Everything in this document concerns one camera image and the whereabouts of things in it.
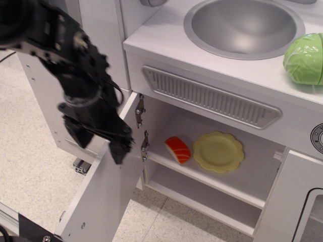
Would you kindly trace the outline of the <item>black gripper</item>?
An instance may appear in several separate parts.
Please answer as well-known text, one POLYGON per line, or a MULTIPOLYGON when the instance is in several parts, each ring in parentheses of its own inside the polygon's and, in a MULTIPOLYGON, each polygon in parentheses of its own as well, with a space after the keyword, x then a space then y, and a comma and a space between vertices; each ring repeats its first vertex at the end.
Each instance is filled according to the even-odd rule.
POLYGON ((131 128, 102 98, 83 103, 66 101, 58 105, 58 110, 63 114, 68 133, 81 148, 86 148, 95 135, 109 140, 115 164, 122 164, 132 151, 131 128))

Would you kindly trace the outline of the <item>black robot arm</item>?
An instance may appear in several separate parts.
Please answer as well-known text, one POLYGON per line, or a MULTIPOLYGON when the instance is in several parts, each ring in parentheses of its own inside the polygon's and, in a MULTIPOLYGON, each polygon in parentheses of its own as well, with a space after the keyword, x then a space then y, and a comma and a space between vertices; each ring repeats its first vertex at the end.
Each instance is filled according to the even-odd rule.
POLYGON ((78 22, 45 1, 1 1, 1 49, 37 57, 59 81, 65 127, 82 148, 99 136, 116 164, 131 151, 131 128, 119 117, 119 86, 106 72, 106 56, 78 22))

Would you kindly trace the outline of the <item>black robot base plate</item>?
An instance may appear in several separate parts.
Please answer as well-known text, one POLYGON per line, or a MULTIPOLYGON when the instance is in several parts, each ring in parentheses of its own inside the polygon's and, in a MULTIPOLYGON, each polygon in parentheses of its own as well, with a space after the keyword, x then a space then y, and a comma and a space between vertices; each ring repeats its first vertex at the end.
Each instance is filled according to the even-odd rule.
POLYGON ((28 241, 34 242, 62 242, 62 240, 54 235, 53 233, 47 231, 43 227, 39 226, 35 222, 31 221, 22 214, 18 214, 19 221, 19 237, 27 239, 28 241))

